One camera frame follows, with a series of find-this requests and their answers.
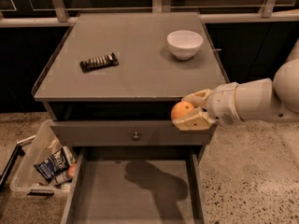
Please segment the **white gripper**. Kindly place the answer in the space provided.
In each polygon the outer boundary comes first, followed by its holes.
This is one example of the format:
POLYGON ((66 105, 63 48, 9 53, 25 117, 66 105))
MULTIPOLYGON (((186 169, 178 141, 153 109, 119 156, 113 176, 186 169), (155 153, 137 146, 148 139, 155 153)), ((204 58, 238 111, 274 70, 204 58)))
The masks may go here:
POLYGON ((237 86, 236 82, 228 83, 213 91, 205 89, 183 97, 182 101, 189 102, 197 108, 182 118, 173 119, 172 123, 180 131, 208 130, 216 122, 221 126, 240 124, 242 120, 235 104, 237 86))

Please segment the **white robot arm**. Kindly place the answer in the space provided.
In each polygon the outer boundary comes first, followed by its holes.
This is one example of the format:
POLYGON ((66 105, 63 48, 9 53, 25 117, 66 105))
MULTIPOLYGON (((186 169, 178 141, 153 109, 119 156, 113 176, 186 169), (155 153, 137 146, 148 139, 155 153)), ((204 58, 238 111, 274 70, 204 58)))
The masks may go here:
POLYGON ((181 131, 202 131, 212 125, 247 120, 272 123, 299 120, 299 59, 285 62, 272 79, 236 82, 185 96, 171 111, 181 131))

